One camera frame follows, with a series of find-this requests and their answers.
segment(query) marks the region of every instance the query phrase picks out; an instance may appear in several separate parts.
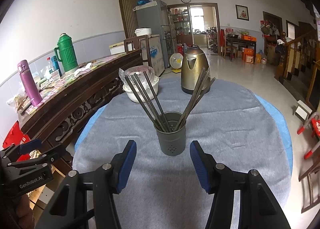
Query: dark wooden table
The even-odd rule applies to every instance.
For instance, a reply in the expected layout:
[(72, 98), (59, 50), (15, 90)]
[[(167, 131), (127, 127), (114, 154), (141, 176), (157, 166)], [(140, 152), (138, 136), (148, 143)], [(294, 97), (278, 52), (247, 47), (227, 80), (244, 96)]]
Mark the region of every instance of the dark wooden table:
[(256, 63), (256, 52), (257, 52), (257, 42), (256, 41), (251, 41), (251, 40), (245, 40), (245, 39), (240, 39), (240, 38), (234, 38), (234, 37), (226, 37), (227, 42), (231, 44), (231, 48), (233, 44), (238, 44), (238, 45), (243, 45), (246, 48), (248, 46), (253, 46), (253, 63)]
[[(57, 144), (67, 147), (78, 139), (94, 113), (123, 92), (119, 68), (126, 70), (142, 65), (141, 50), (115, 58), (67, 84), (35, 112), (18, 114), (20, 129), (30, 139), (42, 140), (40, 152)], [(72, 170), (73, 157), (67, 154), (54, 166), (67, 175)]]

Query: purple water bottle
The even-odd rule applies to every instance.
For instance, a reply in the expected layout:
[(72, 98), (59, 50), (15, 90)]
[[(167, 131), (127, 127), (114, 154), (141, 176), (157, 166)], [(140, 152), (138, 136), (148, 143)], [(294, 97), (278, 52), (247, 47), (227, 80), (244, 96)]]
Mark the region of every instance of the purple water bottle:
[(20, 63), (18, 63), (18, 71), (20, 73), (20, 78), (23, 83), (24, 89), (26, 90), (26, 93), (32, 105), (38, 105), (39, 103), (41, 103), (42, 98), (33, 80), (27, 60), (22, 60)]

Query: gray metal cup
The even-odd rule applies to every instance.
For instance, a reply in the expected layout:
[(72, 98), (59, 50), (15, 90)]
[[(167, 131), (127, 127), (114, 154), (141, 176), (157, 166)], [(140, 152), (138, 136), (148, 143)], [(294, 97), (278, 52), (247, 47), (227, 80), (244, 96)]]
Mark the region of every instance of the gray metal cup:
[[(182, 114), (174, 111), (165, 112), (164, 114), (168, 120), (170, 128), (173, 130)], [(160, 115), (160, 118), (165, 123), (162, 114)], [(162, 132), (156, 127), (155, 129), (157, 132), (161, 151), (164, 154), (168, 156), (177, 156), (184, 151), (186, 147), (186, 123), (184, 123), (179, 130), (171, 133)]]

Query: blue gripper pad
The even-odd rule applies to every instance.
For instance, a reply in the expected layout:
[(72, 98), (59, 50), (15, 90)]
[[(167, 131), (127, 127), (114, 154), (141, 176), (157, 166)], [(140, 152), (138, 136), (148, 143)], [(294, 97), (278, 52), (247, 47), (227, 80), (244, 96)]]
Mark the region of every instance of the blue gripper pad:
[(21, 144), (19, 148), (19, 153), (21, 155), (25, 155), (30, 153), (31, 151), (37, 150), (40, 147), (41, 147), (41, 139), (35, 139), (27, 143)]
[(122, 189), (124, 189), (125, 186), (127, 185), (129, 175), (130, 175), (134, 160), (137, 155), (136, 142), (133, 140), (129, 140), (128, 144), (131, 144), (131, 146), (130, 146), (130, 149), (127, 153), (127, 156), (125, 157), (124, 162), (123, 162), (123, 164), (119, 170), (119, 174), (118, 174), (118, 185), (116, 187), (116, 190), (118, 193), (120, 193), (122, 191)]
[(209, 182), (209, 173), (204, 166), (203, 161), (199, 155), (198, 150), (196, 149), (195, 142), (191, 142), (190, 144), (190, 157), (192, 159), (193, 166), (195, 167), (199, 182), (201, 187), (209, 193), (211, 186)]

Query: gold kettle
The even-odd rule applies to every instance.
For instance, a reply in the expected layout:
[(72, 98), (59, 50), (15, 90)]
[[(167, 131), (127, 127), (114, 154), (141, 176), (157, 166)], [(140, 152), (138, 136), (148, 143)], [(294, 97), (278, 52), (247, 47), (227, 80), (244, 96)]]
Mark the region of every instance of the gold kettle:
[[(204, 52), (197, 45), (192, 45), (185, 53), (181, 67), (181, 89), (192, 94), (195, 89), (201, 69), (209, 71), (209, 64)], [(204, 83), (205, 89), (210, 82), (210, 76)]]

